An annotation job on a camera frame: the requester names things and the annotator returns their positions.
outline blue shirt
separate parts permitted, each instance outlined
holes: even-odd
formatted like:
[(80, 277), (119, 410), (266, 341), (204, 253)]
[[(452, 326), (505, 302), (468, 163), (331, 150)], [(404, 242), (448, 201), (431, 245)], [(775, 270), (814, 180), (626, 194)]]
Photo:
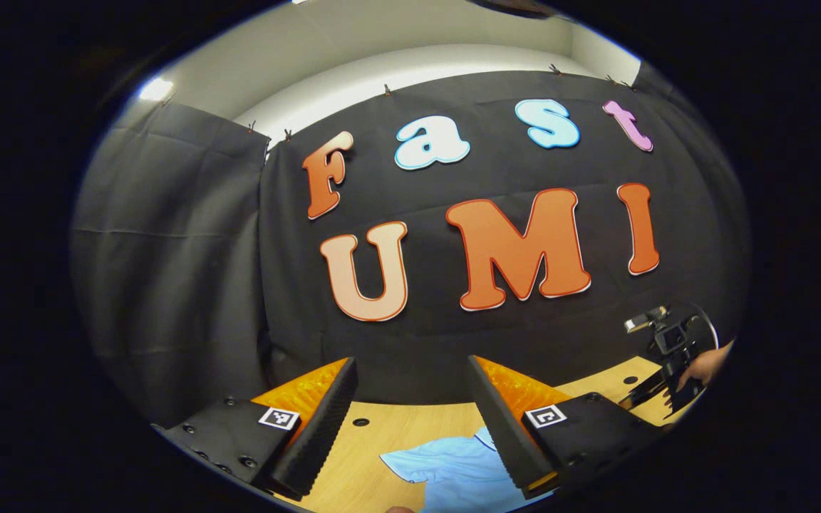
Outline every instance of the blue shirt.
[(402, 480), (426, 482), (420, 513), (506, 513), (551, 495), (525, 500), (486, 427), (470, 438), (442, 438), (380, 458)]

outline ceiling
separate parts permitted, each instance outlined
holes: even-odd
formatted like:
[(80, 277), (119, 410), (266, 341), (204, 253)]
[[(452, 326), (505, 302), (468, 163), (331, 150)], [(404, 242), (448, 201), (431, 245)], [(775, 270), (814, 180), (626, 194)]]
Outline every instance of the ceiling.
[(572, 52), (573, 23), (523, 19), (466, 0), (286, 2), (241, 23), (160, 74), (173, 101), (234, 119), (304, 78), (356, 59), (447, 43)]

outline wooden table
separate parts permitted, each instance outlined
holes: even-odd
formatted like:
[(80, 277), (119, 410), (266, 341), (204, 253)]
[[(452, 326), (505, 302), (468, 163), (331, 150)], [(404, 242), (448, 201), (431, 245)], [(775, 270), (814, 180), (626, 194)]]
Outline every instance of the wooden table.
[[(658, 369), (661, 369), (659, 365), (637, 356), (555, 388), (572, 397), (597, 392), (616, 402), (638, 383), (626, 384), (626, 378), (634, 376), (641, 382)], [(671, 412), (664, 402), (659, 394), (631, 412), (653, 425), (665, 425), (677, 421), (688, 409), (664, 420)], [(369, 419), (369, 424), (353, 425), (358, 418)], [(473, 436), (482, 427), (483, 419), (474, 403), (427, 406), (352, 403), (312, 493), (299, 502), (286, 497), (280, 499), (317, 513), (385, 513), (392, 506), (420, 511), (424, 506), (426, 484), (402, 480), (378, 456), (439, 438)]]

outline light blue letter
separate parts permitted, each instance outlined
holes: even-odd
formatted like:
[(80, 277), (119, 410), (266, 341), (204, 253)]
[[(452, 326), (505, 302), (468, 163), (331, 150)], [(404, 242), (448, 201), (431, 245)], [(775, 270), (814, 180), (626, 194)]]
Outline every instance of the light blue letter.
[[(420, 129), (423, 134), (414, 137)], [(445, 116), (428, 116), (411, 121), (398, 130), (398, 140), (404, 143), (395, 152), (395, 163), (401, 169), (423, 169), (431, 163), (452, 163), (465, 158), (470, 143), (458, 135), (458, 126)]]
[(579, 127), (569, 119), (569, 111), (556, 101), (519, 101), (515, 115), (532, 126), (528, 137), (544, 148), (567, 148), (579, 142)]

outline ceiling light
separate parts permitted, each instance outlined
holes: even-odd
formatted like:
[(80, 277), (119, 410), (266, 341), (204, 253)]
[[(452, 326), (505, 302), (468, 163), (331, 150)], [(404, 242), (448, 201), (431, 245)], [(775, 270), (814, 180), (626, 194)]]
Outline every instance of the ceiling light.
[(164, 81), (162, 78), (154, 78), (153, 81), (150, 81), (147, 85), (144, 85), (144, 88), (141, 88), (141, 92), (138, 97), (141, 98), (141, 100), (160, 101), (170, 94), (170, 90), (172, 90), (172, 88), (172, 82)]

